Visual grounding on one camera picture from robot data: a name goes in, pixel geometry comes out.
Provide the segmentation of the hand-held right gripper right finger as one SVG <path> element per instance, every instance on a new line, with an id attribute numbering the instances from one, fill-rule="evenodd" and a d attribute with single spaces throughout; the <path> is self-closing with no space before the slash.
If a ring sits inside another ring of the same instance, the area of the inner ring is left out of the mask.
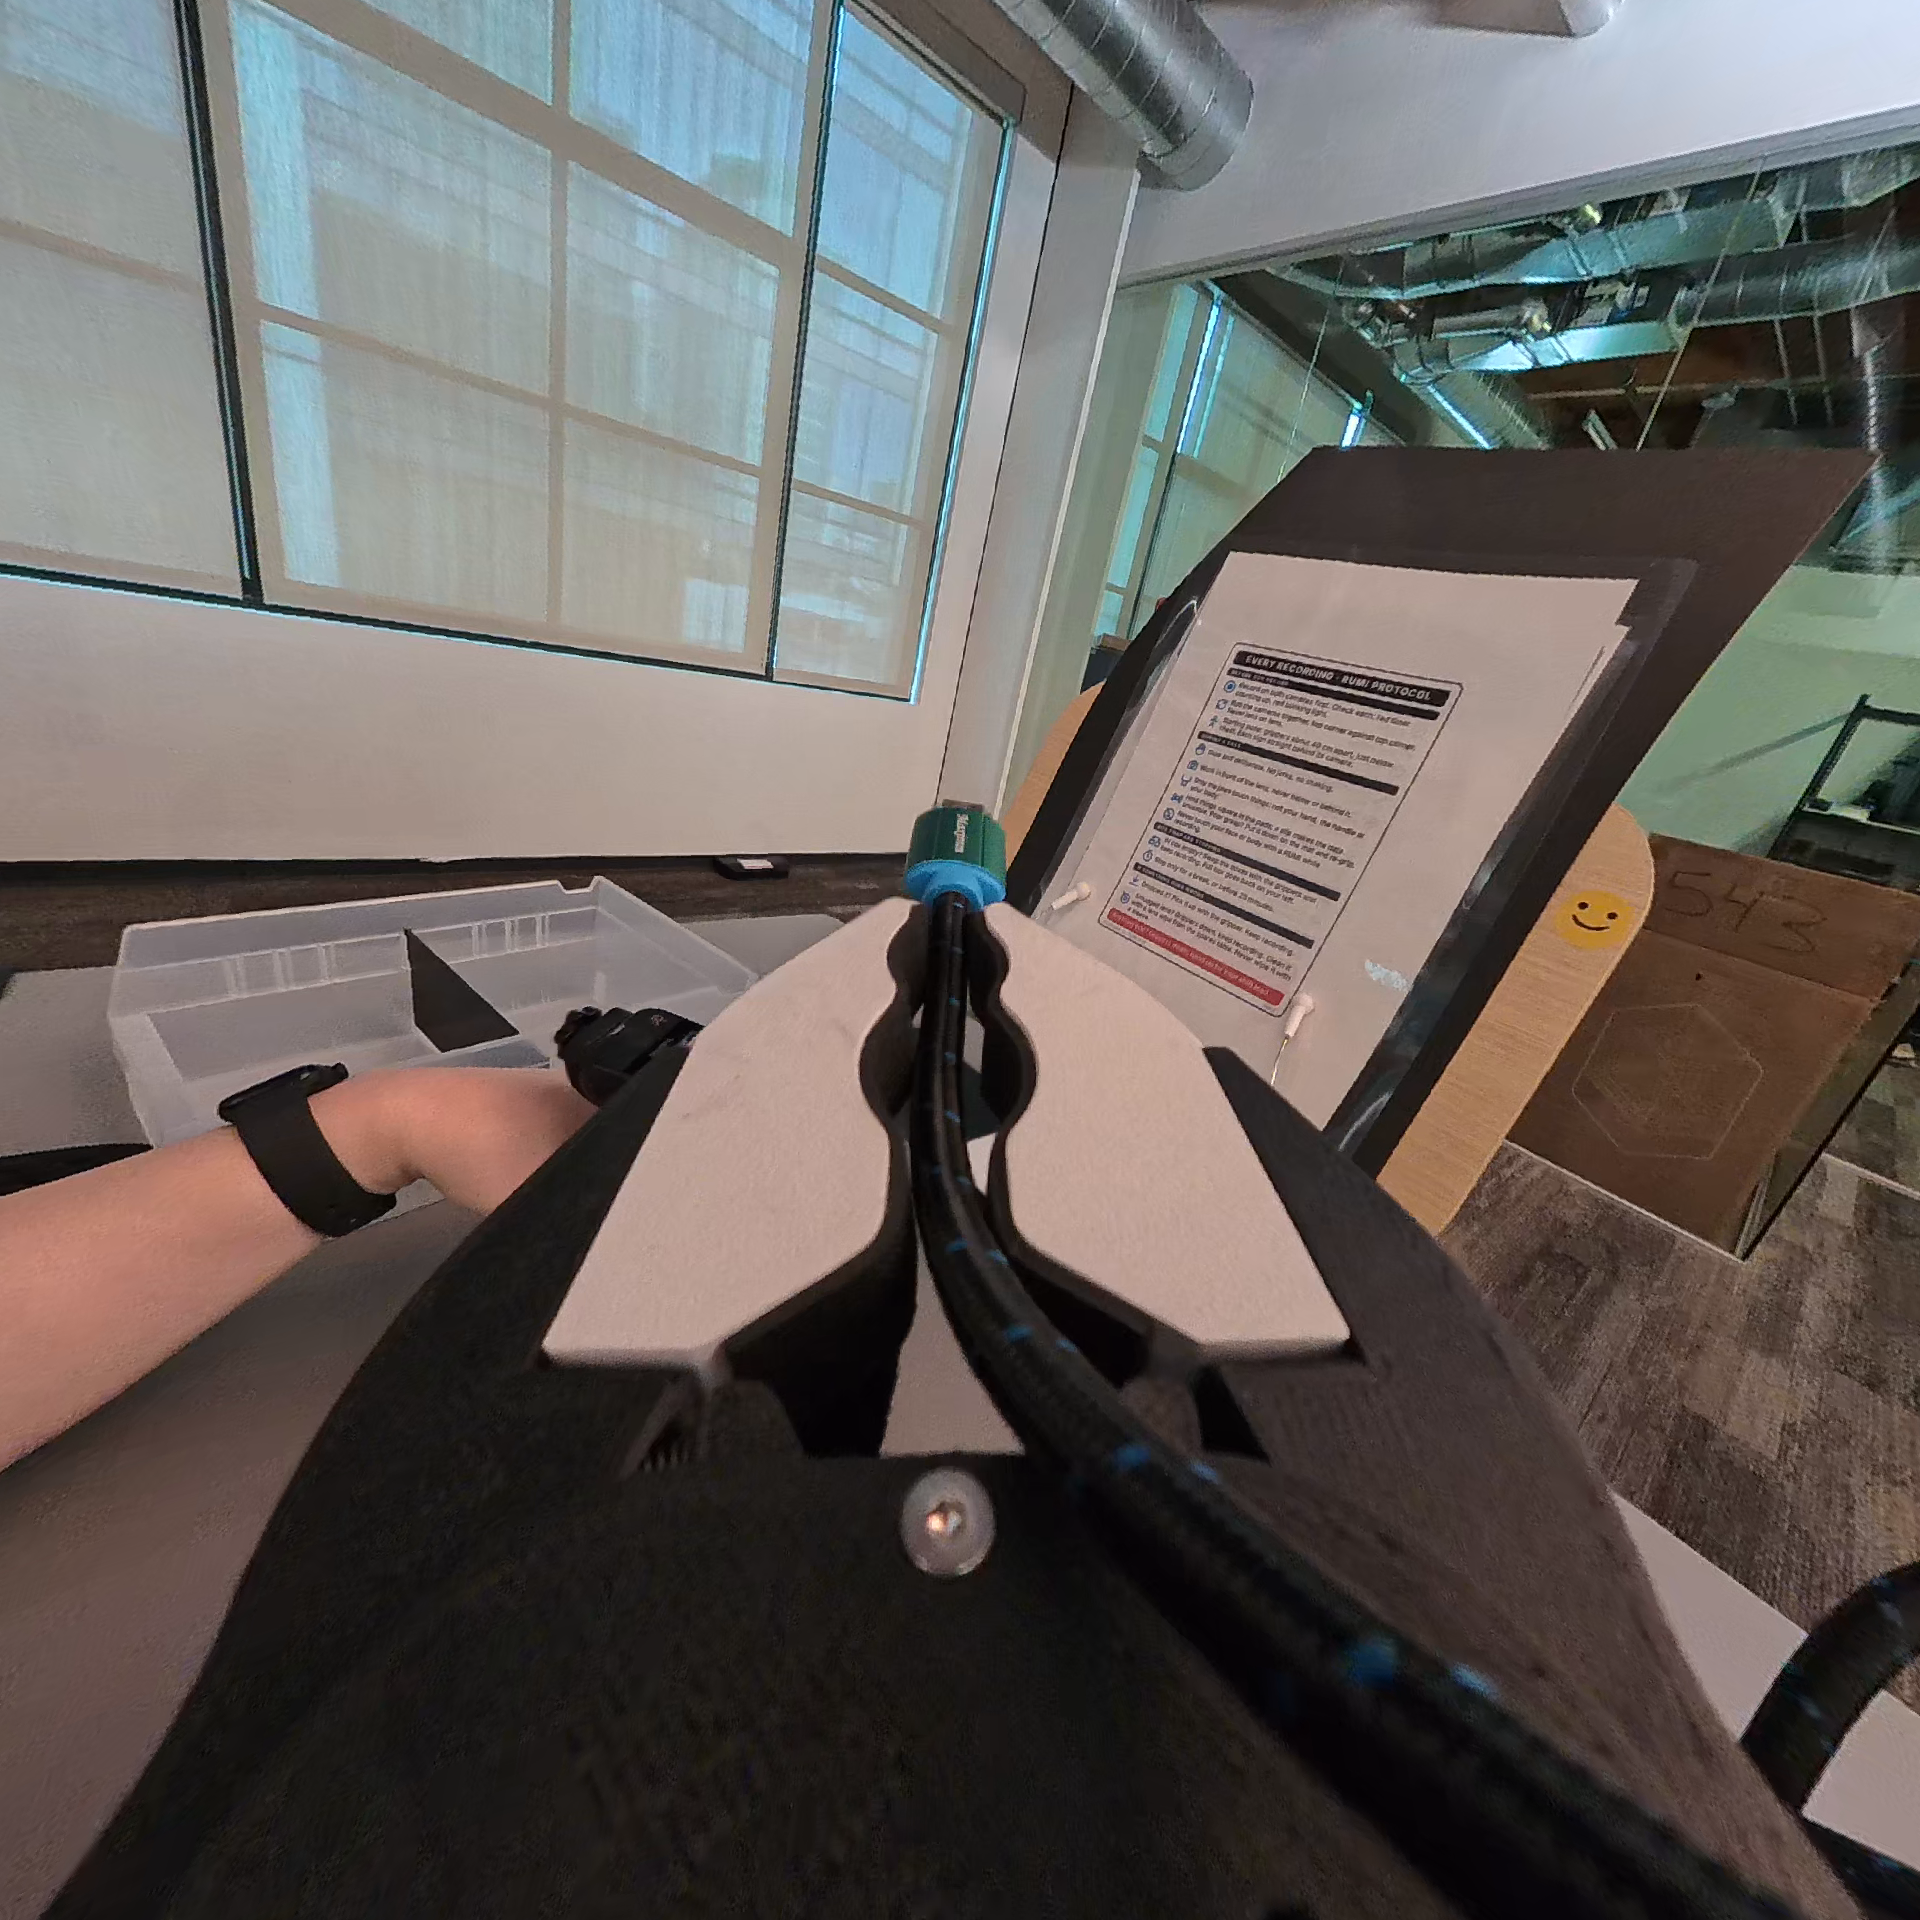
<path id="1" fill-rule="evenodd" d="M 991 1151 L 1009 1257 L 1200 1360 L 1334 1353 L 1350 1327 L 1197 1037 L 1129 976 L 1012 908 L 982 1023 L 1015 1110 Z"/>

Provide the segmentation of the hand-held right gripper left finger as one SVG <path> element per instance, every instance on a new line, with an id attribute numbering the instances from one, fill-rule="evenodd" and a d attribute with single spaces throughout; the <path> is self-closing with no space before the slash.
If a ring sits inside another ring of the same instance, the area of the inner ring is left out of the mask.
<path id="1" fill-rule="evenodd" d="M 920 910 L 887 901 L 691 1045 L 544 1333 L 573 1364 L 743 1370 L 841 1311 L 913 1310 L 905 1096 Z"/>

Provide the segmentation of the clear plastic organizer box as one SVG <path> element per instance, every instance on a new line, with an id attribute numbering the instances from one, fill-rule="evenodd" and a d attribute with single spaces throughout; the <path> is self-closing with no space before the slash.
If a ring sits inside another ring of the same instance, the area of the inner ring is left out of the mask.
<path id="1" fill-rule="evenodd" d="M 440 1054 L 417 1036 L 406 927 L 517 1023 L 517 1041 Z M 108 1018 L 133 1113 L 168 1145 L 209 1129 L 230 1092 L 297 1065 L 549 1065 L 576 1008 L 657 1005 L 705 1023 L 753 981 L 605 878 L 540 880 L 135 922 Z"/>

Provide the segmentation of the person's left forearm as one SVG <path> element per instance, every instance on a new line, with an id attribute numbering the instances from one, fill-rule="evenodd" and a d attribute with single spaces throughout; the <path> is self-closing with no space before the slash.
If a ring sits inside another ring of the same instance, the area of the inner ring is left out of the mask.
<path id="1" fill-rule="evenodd" d="M 3 1200 L 3 1464 L 320 1245 L 229 1129 Z"/>

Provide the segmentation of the person's left hand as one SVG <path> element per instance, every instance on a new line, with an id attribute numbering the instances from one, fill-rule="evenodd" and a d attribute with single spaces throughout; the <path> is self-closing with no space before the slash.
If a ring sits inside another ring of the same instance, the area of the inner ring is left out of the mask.
<path id="1" fill-rule="evenodd" d="M 581 1133 L 593 1105 L 552 1070 L 408 1070 L 379 1077 L 368 1186 L 414 1183 L 488 1214 Z"/>

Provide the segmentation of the black wrist watch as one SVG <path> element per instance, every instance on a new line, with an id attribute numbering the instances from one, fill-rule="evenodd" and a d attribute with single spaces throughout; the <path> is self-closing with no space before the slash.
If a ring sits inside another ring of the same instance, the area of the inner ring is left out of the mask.
<path id="1" fill-rule="evenodd" d="M 321 1239 L 361 1231 L 398 1207 L 392 1190 L 361 1186 L 324 1138 L 310 1100 L 350 1078 L 343 1062 L 302 1062 L 223 1096 L 216 1118 L 246 1149 L 262 1183 Z"/>

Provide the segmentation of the printed instruction sheet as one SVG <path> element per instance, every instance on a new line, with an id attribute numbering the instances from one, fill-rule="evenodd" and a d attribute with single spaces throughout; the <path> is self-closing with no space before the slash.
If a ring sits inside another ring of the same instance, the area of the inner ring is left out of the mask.
<path id="1" fill-rule="evenodd" d="M 1637 586 L 1229 552 L 1037 921 L 1333 1119 Z"/>

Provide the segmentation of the brown cardboard box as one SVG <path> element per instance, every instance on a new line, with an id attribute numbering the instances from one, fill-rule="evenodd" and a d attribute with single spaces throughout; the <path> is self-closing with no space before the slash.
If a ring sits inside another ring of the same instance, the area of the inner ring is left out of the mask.
<path id="1" fill-rule="evenodd" d="M 1916 994 L 1918 901 L 1654 832 L 1652 896 L 1513 1142 L 1747 1254 Z"/>

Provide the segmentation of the large grid window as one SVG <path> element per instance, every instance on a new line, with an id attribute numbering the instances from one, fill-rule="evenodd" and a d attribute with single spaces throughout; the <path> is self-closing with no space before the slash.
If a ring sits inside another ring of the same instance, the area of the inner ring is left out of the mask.
<path id="1" fill-rule="evenodd" d="M 5 572 L 911 698 L 1017 111 L 876 5 L 9 2 Z"/>

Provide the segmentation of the black display board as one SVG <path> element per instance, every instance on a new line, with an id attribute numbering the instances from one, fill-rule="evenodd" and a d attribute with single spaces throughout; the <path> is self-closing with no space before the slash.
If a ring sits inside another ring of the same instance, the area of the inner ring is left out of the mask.
<path id="1" fill-rule="evenodd" d="M 1862 476 L 1865 455 L 1844 449 L 1312 449 L 1207 550 L 1103 681 L 1009 862 L 1009 908 L 1040 922 L 1044 880 L 1060 868 L 1229 552 L 1637 575 L 1623 641 L 1500 832 L 1405 1005 L 1333 1119 L 1309 1119 L 1376 1176 L 1603 813 Z M 1285 1100 L 1268 1070 L 1238 1061 L 1240 1082 Z"/>

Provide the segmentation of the grey spiral duct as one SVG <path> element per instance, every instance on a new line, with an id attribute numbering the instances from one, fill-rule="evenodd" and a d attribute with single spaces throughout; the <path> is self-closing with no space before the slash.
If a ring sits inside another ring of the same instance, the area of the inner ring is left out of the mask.
<path id="1" fill-rule="evenodd" d="M 999 2 L 1043 54 L 1177 190 L 1214 181 L 1240 143 L 1254 85 L 1190 2 Z"/>

